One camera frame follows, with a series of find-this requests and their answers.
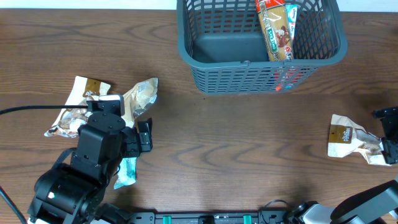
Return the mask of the beige brown snack bag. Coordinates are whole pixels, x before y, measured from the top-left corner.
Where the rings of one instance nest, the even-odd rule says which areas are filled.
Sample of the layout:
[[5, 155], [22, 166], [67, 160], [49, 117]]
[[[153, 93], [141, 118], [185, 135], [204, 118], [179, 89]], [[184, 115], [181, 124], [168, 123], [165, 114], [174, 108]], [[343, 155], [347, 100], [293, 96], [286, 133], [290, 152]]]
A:
[[366, 131], [346, 116], [333, 114], [328, 137], [329, 157], [346, 157], [360, 153], [369, 165], [389, 166], [382, 154], [381, 138]]

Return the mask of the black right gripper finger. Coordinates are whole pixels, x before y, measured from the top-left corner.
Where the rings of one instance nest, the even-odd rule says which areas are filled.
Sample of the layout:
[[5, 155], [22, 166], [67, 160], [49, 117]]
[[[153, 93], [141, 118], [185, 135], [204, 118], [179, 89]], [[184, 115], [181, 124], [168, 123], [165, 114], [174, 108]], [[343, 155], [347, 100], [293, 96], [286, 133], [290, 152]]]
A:
[[380, 119], [385, 138], [388, 140], [397, 139], [397, 111], [397, 107], [373, 111], [373, 118]]
[[397, 163], [397, 140], [396, 139], [381, 139], [382, 143], [382, 154], [384, 156], [384, 160], [387, 164], [396, 164]]

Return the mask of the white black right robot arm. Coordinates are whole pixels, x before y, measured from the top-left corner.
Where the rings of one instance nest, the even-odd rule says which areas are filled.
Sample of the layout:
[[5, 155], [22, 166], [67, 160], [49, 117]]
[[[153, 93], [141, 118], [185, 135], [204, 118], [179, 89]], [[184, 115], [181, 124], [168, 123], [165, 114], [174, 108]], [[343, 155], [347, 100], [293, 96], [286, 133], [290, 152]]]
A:
[[[397, 164], [397, 108], [372, 112], [384, 131], [377, 137], [346, 116], [334, 114], [328, 137], [328, 156], [345, 157], [360, 153], [370, 165]], [[318, 202], [306, 202], [294, 208], [287, 216], [289, 223], [384, 223], [382, 216], [397, 218], [397, 179], [353, 195], [337, 207], [330, 208]]]

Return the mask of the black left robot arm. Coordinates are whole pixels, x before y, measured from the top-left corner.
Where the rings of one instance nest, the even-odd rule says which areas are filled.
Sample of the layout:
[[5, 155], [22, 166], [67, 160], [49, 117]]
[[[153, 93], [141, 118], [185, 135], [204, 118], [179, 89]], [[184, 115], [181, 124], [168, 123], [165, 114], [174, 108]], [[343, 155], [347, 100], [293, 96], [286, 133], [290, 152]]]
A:
[[90, 223], [121, 161], [152, 148], [151, 119], [130, 128], [118, 114], [93, 113], [79, 128], [77, 146], [64, 151], [36, 182], [29, 221]]

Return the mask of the grey plastic lattice basket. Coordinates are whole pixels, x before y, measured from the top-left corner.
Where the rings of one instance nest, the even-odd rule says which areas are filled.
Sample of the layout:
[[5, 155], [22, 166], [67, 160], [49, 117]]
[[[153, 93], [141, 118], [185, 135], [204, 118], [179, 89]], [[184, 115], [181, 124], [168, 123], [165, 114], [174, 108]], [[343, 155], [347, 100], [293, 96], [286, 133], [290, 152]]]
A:
[[318, 68], [346, 55], [348, 43], [336, 1], [297, 1], [292, 60], [272, 62], [251, 0], [177, 3], [178, 50], [197, 88], [207, 95], [293, 90]]

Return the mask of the blue Kleenex tissue pack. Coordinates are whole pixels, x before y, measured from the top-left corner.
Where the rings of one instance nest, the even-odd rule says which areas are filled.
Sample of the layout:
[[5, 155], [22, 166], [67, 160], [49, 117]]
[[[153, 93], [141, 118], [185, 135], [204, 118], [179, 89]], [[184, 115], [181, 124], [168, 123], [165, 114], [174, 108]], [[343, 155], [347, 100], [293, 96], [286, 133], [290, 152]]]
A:
[[287, 19], [289, 23], [289, 32], [290, 38], [294, 40], [295, 35], [295, 26], [297, 21], [297, 14], [298, 14], [298, 5], [296, 4], [286, 4], [285, 5]]

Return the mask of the red San Remo spaghetti pack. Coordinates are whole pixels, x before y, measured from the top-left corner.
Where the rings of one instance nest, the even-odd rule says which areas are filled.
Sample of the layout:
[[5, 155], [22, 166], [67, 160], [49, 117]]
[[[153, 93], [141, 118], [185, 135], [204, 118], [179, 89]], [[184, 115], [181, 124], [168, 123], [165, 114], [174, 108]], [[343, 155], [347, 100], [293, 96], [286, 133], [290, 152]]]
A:
[[284, 0], [255, 0], [256, 10], [271, 62], [294, 58]]

